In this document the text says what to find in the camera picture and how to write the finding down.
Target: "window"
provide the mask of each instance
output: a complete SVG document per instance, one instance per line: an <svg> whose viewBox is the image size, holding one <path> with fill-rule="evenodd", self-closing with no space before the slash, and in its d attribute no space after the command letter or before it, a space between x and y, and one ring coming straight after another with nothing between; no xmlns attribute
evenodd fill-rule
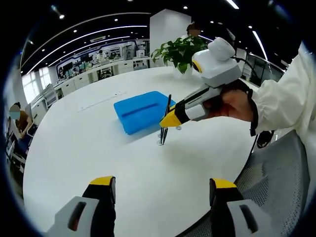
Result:
<svg viewBox="0 0 316 237"><path fill-rule="evenodd" d="M31 72L25 76L22 77L22 85L23 90L25 94L26 101L28 103L31 103L32 100L35 99L35 97L38 96L39 88L35 81L35 73Z"/></svg>
<svg viewBox="0 0 316 237"><path fill-rule="evenodd" d="M49 84L51 84L48 67L41 68L39 70L39 76L40 76L41 85L44 90Z"/></svg>

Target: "potted plant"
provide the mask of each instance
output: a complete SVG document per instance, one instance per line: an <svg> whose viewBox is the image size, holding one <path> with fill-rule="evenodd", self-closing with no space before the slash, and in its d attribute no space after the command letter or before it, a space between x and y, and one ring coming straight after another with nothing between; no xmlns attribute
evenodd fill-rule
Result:
<svg viewBox="0 0 316 237"><path fill-rule="evenodd" d="M176 78L188 78L192 74L193 54L206 48L207 44L202 39L189 36L185 39L178 38L175 42L163 43L151 54L151 57L153 62L161 57L166 66L171 62Z"/></svg>

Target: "table surface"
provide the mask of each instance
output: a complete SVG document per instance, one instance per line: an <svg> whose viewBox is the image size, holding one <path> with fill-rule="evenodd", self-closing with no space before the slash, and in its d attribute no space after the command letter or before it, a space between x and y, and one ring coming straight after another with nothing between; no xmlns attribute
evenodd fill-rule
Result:
<svg viewBox="0 0 316 237"><path fill-rule="evenodd" d="M235 181L254 138L250 123L233 118L188 122L170 128L164 146L158 131L127 135L117 118L117 101L159 91L180 101L200 87L174 79L171 67L113 76L57 101L43 118L24 171L27 214L40 231L89 182L114 175L116 237L174 237L209 211L209 178Z"/></svg>

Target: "green leaves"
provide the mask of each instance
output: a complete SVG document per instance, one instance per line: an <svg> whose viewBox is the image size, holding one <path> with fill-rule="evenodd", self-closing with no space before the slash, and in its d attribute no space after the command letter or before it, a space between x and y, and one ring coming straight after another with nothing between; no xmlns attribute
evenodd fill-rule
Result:
<svg viewBox="0 0 316 237"><path fill-rule="evenodd" d="M179 63L179 65L178 65L178 69L182 74L184 74L186 72L187 68L188 68L187 63Z"/></svg>
<svg viewBox="0 0 316 237"><path fill-rule="evenodd" d="M189 36L185 39L178 38L176 41L163 43L156 49L151 57L153 62L158 58L163 58L163 63L168 66L168 61L172 62L175 68L181 73L185 73L188 64L192 65L192 56L207 48L204 41L198 37Z"/></svg>

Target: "black wrist strap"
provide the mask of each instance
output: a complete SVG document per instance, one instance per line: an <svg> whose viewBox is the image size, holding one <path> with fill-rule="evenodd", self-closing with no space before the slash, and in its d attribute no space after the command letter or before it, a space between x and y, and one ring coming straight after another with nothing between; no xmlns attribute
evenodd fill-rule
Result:
<svg viewBox="0 0 316 237"><path fill-rule="evenodd" d="M258 109L257 109L257 105L256 103L252 100L252 94L253 94L253 90L249 89L248 91L248 101L251 107L251 110L253 112L253 116L252 116L252 122L250 125L250 135L253 137L256 135L256 128L258 126Z"/></svg>
<svg viewBox="0 0 316 237"><path fill-rule="evenodd" d="M252 100L253 90L249 88L243 81L241 80L235 80L227 85L224 86L221 94L224 94L230 90L241 90L247 94L247 98L251 107L251 110L253 112L253 119L250 126L250 135L255 136L256 131L255 129L258 126L258 109L256 103Z"/></svg>

